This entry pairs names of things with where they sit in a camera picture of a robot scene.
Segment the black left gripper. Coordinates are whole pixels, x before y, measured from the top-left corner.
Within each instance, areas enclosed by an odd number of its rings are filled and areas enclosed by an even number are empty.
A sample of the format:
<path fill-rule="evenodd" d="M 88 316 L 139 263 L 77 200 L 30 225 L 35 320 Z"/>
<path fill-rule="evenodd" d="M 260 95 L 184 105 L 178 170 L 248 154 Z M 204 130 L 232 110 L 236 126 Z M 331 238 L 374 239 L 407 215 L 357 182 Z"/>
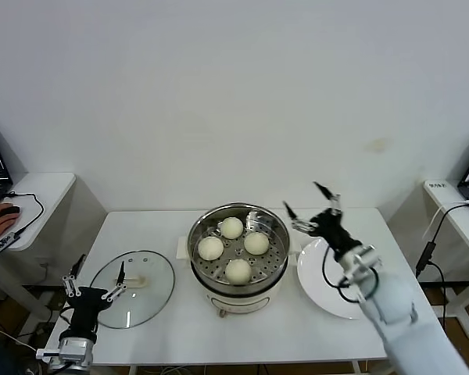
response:
<path fill-rule="evenodd" d="M 67 337 L 96 339 L 99 313 L 108 309 L 110 302 L 115 301 L 127 289 L 127 285 L 124 283 L 125 263 L 120 264 L 115 287 L 107 291 L 94 287 L 78 287 L 77 276 L 84 258 L 85 254 L 82 254 L 72 265 L 70 272 L 62 277 L 69 307 L 73 309 Z"/>

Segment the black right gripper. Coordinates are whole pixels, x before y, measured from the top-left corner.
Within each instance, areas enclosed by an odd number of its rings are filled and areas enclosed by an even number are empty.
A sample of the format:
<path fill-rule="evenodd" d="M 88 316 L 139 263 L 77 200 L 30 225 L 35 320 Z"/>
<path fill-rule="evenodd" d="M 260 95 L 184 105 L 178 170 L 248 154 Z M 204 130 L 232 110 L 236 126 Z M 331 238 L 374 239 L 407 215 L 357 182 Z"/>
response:
<path fill-rule="evenodd" d="M 309 220 L 302 220 L 287 202 L 283 202 L 292 228 L 311 237 L 323 238 L 334 252 L 335 259 L 341 259 L 347 252 L 360 247 L 362 242 L 353 238 L 342 226 L 341 195 L 314 181 L 314 185 L 328 200 L 329 208 Z"/>

